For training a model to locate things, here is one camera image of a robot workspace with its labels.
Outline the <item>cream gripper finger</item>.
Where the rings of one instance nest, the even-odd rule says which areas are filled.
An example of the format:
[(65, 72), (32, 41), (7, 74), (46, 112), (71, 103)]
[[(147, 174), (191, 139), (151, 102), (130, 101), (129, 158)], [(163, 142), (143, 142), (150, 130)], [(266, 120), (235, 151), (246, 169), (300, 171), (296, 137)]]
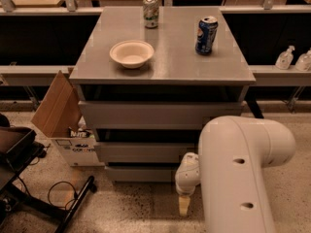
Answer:
[(189, 196), (180, 196), (179, 197), (179, 213), (181, 216), (187, 215), (189, 205), (190, 205), (190, 197)]

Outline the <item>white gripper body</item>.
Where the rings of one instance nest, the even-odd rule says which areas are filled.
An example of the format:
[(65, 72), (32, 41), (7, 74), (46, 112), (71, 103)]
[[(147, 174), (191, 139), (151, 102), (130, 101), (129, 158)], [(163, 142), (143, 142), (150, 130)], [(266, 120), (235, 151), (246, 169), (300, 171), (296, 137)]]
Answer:
[(175, 174), (176, 191), (181, 196), (191, 196), (200, 184), (199, 158), (194, 152), (184, 155)]

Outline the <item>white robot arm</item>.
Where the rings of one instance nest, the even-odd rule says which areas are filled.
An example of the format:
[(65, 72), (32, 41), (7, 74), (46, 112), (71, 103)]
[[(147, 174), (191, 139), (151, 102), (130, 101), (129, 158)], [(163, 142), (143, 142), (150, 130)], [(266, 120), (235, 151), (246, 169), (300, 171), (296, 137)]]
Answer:
[(276, 233), (262, 169), (288, 163), (292, 131), (275, 120), (220, 116), (202, 129), (198, 152), (184, 155), (175, 175), (179, 213), (200, 185), (208, 233)]

